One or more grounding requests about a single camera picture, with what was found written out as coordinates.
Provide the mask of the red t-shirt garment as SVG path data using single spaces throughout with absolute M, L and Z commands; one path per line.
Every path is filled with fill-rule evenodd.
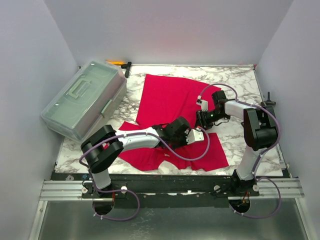
M 179 77 L 146 75 L 135 124 L 124 122 L 122 131 L 143 130 L 158 124 L 172 123 L 184 117 L 194 127 L 198 95 L 206 83 Z M 206 172 L 228 167 L 228 161 L 216 133 L 209 139 L 177 148 L 139 148 L 122 152 L 119 157 L 140 171 L 151 171 L 167 161 L 179 170 L 190 167 Z

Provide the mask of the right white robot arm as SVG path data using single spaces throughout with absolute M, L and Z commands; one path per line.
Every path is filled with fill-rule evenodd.
M 196 112 L 196 125 L 205 130 L 211 129 L 216 121 L 231 117 L 242 120 L 246 148 L 240 164 L 233 171 L 228 190 L 241 196 L 256 184 L 256 171 L 267 151 L 279 142 L 279 123 L 271 106 L 258 106 L 228 99 L 223 90 L 212 95 L 214 109 L 208 110 L 208 102 L 197 97 L 201 109 Z

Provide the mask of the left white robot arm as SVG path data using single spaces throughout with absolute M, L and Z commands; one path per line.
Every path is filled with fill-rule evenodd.
M 95 183 L 93 191 L 101 198 L 110 194 L 111 178 L 108 168 L 120 153 L 165 146 L 174 150 L 187 144 L 190 130 L 189 122 L 182 116 L 169 124 L 127 132 L 115 130 L 110 124 L 101 127 L 80 145 Z

